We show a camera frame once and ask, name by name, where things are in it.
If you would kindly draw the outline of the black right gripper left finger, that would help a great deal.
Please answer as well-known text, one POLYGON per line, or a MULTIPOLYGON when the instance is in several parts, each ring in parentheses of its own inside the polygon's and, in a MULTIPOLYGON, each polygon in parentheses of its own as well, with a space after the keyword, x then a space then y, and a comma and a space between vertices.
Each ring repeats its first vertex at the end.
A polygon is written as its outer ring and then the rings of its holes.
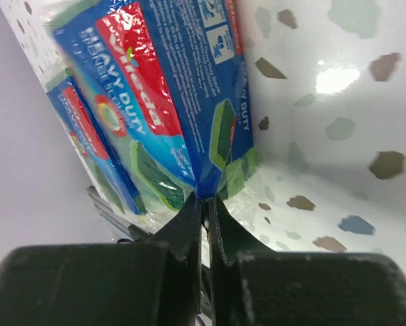
POLYGON ((0 325, 193 325, 202 201, 144 241, 20 247, 0 264, 0 325))

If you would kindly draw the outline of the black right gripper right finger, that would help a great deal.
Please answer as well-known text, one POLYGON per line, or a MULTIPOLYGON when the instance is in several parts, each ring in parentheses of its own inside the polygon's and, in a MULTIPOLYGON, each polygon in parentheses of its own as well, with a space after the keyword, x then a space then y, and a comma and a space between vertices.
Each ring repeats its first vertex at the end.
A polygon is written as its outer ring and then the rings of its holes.
POLYGON ((214 325, 406 325, 406 278, 385 255, 277 252, 208 201, 214 325))

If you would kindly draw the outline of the blue sponge pack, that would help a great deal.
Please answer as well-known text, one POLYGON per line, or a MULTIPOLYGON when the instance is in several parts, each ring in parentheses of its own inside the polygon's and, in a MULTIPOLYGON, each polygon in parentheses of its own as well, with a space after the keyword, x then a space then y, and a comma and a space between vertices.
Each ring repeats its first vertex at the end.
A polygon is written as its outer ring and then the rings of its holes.
POLYGON ((89 116, 89 106, 72 75, 55 73, 45 85, 46 94, 64 123, 71 140, 83 156, 103 194, 122 213, 144 215, 147 210, 140 194, 100 128, 89 116))
POLYGON ((66 1, 45 27, 144 203, 244 188, 256 162, 233 1, 66 1))

